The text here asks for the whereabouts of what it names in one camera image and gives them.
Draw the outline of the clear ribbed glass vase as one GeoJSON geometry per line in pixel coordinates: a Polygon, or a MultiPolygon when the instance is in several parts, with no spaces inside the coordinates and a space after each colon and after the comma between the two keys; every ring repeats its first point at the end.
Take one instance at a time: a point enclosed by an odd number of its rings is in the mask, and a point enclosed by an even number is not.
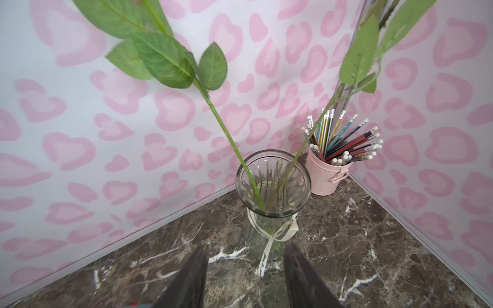
{"type": "Polygon", "coordinates": [[[245,159],[235,186],[246,207],[245,246],[259,260],[255,274],[262,277],[299,231],[297,216],[309,200],[311,178],[294,155],[263,150],[245,159]]]}

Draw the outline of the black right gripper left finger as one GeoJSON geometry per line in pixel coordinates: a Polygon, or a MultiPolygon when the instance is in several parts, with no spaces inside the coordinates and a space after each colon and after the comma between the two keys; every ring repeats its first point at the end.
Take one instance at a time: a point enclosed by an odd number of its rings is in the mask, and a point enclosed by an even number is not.
{"type": "Polygon", "coordinates": [[[207,267],[208,256],[199,246],[152,307],[203,307],[207,267]]]}

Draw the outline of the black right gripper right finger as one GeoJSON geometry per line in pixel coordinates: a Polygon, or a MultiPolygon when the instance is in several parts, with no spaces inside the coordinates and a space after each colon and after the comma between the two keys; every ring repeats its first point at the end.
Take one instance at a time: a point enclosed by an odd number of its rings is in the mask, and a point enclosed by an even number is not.
{"type": "Polygon", "coordinates": [[[283,264],[290,307],[343,307],[296,245],[285,248],[283,264]]]}

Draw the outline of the light pink rose with stem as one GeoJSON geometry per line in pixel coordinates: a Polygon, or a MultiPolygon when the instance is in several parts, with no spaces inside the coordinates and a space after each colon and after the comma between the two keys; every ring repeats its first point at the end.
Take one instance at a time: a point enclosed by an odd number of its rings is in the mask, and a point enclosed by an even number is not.
{"type": "Polygon", "coordinates": [[[373,1],[362,12],[354,42],[350,45],[339,71],[340,86],[327,108],[348,100],[359,92],[374,92],[380,72],[370,73],[374,63],[381,70],[383,55],[403,40],[435,1],[408,0],[393,14],[398,1],[385,10],[386,1],[373,1]]]}

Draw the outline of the pink cup of straws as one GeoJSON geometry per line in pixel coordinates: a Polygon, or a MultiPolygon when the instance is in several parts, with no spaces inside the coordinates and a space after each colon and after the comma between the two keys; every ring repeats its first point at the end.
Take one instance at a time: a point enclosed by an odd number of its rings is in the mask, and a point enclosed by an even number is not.
{"type": "Polygon", "coordinates": [[[308,116],[308,128],[303,133],[309,137],[306,169],[311,177],[311,192],[328,196],[336,191],[339,183],[349,176],[350,167],[372,160],[382,148],[380,128],[374,126],[365,131],[369,119],[354,124],[357,115],[343,123],[345,111],[335,116],[335,109],[327,111],[320,120],[308,116]]]}

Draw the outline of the teal cylindrical vase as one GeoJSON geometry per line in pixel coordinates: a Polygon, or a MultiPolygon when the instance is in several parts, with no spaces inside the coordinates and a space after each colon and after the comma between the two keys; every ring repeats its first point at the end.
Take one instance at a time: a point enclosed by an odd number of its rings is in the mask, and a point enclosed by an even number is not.
{"type": "Polygon", "coordinates": [[[139,304],[137,302],[132,302],[129,306],[126,308],[152,308],[152,304],[139,304]]]}

